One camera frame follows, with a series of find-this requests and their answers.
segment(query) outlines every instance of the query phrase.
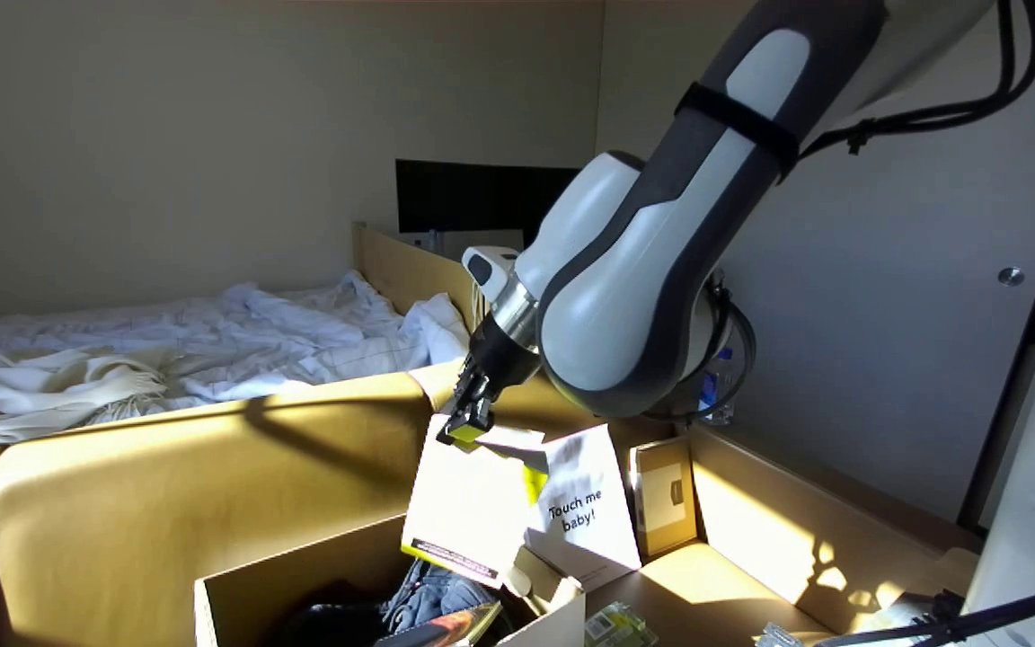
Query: white bed sheet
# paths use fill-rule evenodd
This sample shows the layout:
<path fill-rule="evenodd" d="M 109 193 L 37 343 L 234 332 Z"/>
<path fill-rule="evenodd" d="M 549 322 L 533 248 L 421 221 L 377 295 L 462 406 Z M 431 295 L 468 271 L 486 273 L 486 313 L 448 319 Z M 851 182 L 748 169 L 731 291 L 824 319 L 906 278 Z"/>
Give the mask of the white bed sheet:
<path fill-rule="evenodd" d="M 397 318 L 358 273 L 307 291 L 237 283 L 215 298 L 0 319 L 0 374 L 56 351 L 117 357 L 162 385 L 85 417 L 109 421 L 444 363 L 468 351 L 468 332 L 444 295 Z"/>

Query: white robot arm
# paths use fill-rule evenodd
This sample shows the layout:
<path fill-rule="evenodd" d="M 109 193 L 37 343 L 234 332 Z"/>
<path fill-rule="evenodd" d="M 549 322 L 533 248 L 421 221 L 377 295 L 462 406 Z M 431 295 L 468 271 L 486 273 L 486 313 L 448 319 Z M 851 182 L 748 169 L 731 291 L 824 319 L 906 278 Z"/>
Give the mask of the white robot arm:
<path fill-rule="evenodd" d="M 646 162 L 596 153 L 521 255 L 471 248 L 489 298 L 454 433 L 489 433 L 505 385 L 542 366 L 601 417 L 631 417 L 707 351 L 719 255 L 800 143 L 937 59 L 1011 0 L 758 0 L 676 103 Z"/>

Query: cable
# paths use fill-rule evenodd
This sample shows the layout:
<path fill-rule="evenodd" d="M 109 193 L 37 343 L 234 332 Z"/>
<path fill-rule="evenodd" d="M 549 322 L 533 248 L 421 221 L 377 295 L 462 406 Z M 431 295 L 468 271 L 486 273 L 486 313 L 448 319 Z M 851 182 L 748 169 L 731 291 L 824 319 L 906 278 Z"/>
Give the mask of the cable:
<path fill-rule="evenodd" d="M 987 97 L 977 101 L 957 101 L 957 103 L 934 103 L 934 109 L 915 109 L 915 110 L 899 110 L 882 119 L 861 119 L 848 128 L 831 128 L 815 135 L 800 158 L 826 152 L 834 143 L 848 143 L 851 153 L 860 153 L 874 135 L 899 135 L 899 132 L 934 132 L 934 128 L 957 128 L 965 123 L 981 123 L 1005 103 L 1013 103 L 1032 84 L 1035 84 L 1035 0 L 1019 0 L 1024 22 L 1029 22 L 1029 64 L 1018 77 L 1018 26 L 1013 26 L 1013 0 L 997 0 L 997 79 Z"/>
<path fill-rule="evenodd" d="M 915 647 L 937 647 L 937 645 L 963 645 L 965 635 L 991 633 L 1024 618 L 1035 618 L 1035 596 L 1019 596 L 1019 600 L 985 608 L 972 616 L 960 616 L 949 621 L 927 618 L 927 621 L 903 627 L 903 628 L 851 633 L 851 635 L 824 640 L 820 647 L 882 645 L 882 640 L 921 640 Z"/>
<path fill-rule="evenodd" d="M 758 357 L 758 333 L 753 333 L 751 319 L 735 309 L 727 283 L 719 283 L 719 279 L 707 279 L 707 304 L 713 313 L 713 322 L 707 332 L 707 351 L 698 363 L 698 369 L 688 374 L 688 380 L 698 380 L 698 388 L 707 380 L 712 361 L 729 349 L 727 344 L 729 338 L 741 343 L 741 357 L 743 357 L 741 374 L 731 376 L 731 385 L 727 392 L 713 395 L 712 406 L 693 406 L 693 410 L 676 410 L 676 415 L 643 415 L 643 421 L 688 425 L 688 421 L 712 417 L 721 406 L 729 406 L 735 398 L 741 385 L 748 380 L 753 357 Z"/>

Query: bed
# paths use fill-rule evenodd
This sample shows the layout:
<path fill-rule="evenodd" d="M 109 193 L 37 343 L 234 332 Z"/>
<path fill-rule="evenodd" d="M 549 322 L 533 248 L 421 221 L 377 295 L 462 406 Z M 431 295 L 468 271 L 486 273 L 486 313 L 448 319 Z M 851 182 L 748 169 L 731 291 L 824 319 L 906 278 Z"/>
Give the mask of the bed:
<path fill-rule="evenodd" d="M 0 319 L 0 447 L 461 361 L 481 302 L 442 255 L 355 228 L 315 286 Z"/>

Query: cardboard box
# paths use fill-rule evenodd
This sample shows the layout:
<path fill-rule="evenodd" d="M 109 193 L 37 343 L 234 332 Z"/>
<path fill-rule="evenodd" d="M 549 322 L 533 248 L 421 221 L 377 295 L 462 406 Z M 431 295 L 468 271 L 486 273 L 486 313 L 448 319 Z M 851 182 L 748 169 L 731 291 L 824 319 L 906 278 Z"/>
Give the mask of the cardboard box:
<path fill-rule="evenodd" d="M 771 465 L 712 433 L 686 433 L 666 447 L 637 451 L 650 502 L 650 561 L 590 591 L 560 572 L 542 586 L 546 616 L 511 635 L 511 647 L 576 647 L 606 603 L 628 603 L 662 645 L 748 645 L 775 621 L 793 635 L 839 635 L 881 627 L 903 591 L 923 591 L 946 549 L 965 537 L 914 518 L 866 490 Z M 406 512 L 379 525 L 325 537 L 256 566 L 209 574 L 194 586 L 198 645 L 259 645 L 265 628 L 307 591 L 349 584 L 383 600 L 401 558 Z"/>
<path fill-rule="evenodd" d="M 311 545 L 273 555 L 194 584 L 194 633 L 198 647 L 256 647 L 297 608 L 307 592 L 334 591 L 336 603 L 388 600 L 409 558 L 397 555 L 401 518 L 330 537 Z M 500 647 L 577 645 L 584 635 L 584 592 L 521 555 L 527 572 L 527 596 L 546 610 L 500 640 Z"/>

